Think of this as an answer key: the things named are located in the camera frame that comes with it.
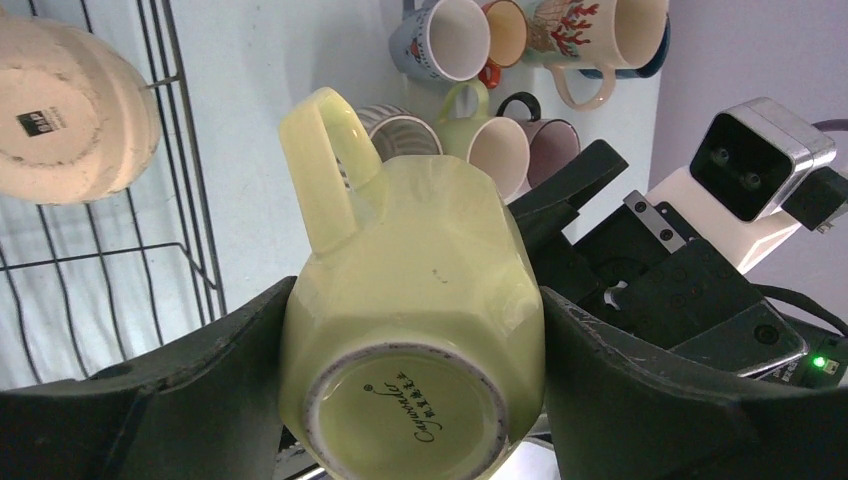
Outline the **grey-blue small cup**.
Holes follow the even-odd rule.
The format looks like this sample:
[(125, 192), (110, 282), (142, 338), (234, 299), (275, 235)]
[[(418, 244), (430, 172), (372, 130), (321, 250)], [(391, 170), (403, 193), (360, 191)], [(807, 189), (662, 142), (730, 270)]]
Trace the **grey-blue small cup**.
[(474, 78), (489, 59), (491, 30), (477, 3), (468, 0), (402, 3), (402, 21), (389, 51), (397, 70), (435, 82)]

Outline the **small orange cup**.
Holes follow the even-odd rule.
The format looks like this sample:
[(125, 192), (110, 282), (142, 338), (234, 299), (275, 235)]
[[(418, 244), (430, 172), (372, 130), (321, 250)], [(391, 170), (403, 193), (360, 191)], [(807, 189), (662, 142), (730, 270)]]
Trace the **small orange cup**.
[(528, 25), (524, 10), (510, 0), (490, 1), (481, 7), (490, 30), (490, 48), (480, 82), (494, 89), (505, 69), (517, 64), (528, 41)]

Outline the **seashell coral print mug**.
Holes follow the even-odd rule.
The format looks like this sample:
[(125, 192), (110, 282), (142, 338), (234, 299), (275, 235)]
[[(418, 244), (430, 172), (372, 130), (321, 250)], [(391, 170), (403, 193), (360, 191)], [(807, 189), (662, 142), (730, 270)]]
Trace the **seashell coral print mug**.
[[(528, 27), (523, 61), (547, 69), (562, 101), (577, 111), (609, 100), (616, 72), (638, 69), (662, 42), (669, 3), (662, 0), (546, 0), (522, 6)], [(601, 85), (583, 102), (573, 98), (568, 70), (594, 69)]]

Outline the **yellow-green cup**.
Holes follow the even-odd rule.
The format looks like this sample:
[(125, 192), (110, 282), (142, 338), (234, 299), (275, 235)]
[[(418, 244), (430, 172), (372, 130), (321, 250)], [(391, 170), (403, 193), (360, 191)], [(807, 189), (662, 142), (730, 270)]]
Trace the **yellow-green cup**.
[(321, 88), (279, 137), (311, 253), (288, 298), (279, 411), (336, 479), (486, 479), (542, 410), (544, 312), (492, 179), (382, 160)]

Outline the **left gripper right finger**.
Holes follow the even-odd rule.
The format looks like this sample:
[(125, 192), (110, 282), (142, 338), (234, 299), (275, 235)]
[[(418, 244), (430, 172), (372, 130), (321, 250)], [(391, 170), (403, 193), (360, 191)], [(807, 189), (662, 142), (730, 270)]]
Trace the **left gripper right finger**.
[(847, 391), (736, 376), (541, 291), (546, 394), (566, 479), (843, 479)]

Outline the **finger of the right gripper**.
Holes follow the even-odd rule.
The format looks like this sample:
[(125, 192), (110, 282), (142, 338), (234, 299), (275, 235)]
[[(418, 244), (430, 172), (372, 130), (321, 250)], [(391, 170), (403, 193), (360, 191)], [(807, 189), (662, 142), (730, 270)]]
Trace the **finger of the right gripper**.
[(593, 141), (550, 178), (508, 205), (532, 257), (578, 218), (580, 209), (629, 164), (606, 141)]

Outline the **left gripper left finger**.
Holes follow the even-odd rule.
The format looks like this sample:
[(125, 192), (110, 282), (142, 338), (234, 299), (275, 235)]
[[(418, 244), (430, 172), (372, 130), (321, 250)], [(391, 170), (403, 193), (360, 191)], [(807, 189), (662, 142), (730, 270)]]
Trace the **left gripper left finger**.
[(5, 479), (269, 479), (279, 351), (294, 281), (178, 340), (1, 395)]

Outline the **dark blue mug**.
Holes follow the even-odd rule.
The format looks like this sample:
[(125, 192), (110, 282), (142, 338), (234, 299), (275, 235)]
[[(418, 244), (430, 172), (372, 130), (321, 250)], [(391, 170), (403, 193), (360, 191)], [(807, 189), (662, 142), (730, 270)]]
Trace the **dark blue mug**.
[(671, 37), (667, 10), (623, 7), (622, 3), (604, 15), (578, 20), (570, 15), (561, 20), (575, 35), (585, 33), (588, 40), (611, 42), (614, 60), (622, 60), (615, 70), (617, 79), (650, 78), (663, 66)]

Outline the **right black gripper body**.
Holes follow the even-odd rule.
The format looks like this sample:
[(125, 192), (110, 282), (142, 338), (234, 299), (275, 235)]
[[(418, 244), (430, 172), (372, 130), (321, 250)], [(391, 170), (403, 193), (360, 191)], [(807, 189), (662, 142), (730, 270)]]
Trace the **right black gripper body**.
[(756, 377), (809, 351), (708, 241), (636, 191), (577, 244), (559, 235), (531, 260), (541, 285), (601, 321), (716, 370)]

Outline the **white ribbed mug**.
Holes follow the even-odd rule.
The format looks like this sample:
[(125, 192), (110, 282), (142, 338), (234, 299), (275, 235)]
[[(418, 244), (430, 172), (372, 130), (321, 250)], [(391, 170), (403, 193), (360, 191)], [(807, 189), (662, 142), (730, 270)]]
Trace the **white ribbed mug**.
[(431, 183), (439, 176), (440, 164), (429, 157), (442, 155), (442, 146), (425, 120), (390, 104), (361, 107), (355, 113), (381, 161), (389, 163), (382, 169), (386, 180)]

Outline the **light green cup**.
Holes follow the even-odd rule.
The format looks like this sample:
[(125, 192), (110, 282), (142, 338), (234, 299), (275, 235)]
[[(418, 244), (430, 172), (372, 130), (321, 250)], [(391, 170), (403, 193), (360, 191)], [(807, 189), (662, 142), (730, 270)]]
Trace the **light green cup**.
[[(476, 108), (465, 117), (450, 115), (459, 94), (470, 90)], [(513, 197), (526, 180), (530, 164), (529, 141), (513, 119), (489, 113), (487, 87), (478, 80), (455, 84), (447, 92), (433, 129), (443, 152), (458, 157), (486, 173), (505, 200)]]

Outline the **mauve cup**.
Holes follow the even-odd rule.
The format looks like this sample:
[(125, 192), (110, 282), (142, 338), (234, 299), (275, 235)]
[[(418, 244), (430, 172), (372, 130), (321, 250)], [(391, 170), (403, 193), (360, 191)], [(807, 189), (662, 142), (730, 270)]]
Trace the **mauve cup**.
[(568, 121), (544, 118), (539, 100), (531, 93), (519, 91), (509, 95), (499, 105), (496, 115), (504, 117), (508, 107), (519, 102), (528, 110), (528, 117), (516, 119), (529, 143), (529, 166), (526, 183), (535, 188), (574, 160), (581, 152), (578, 133)]

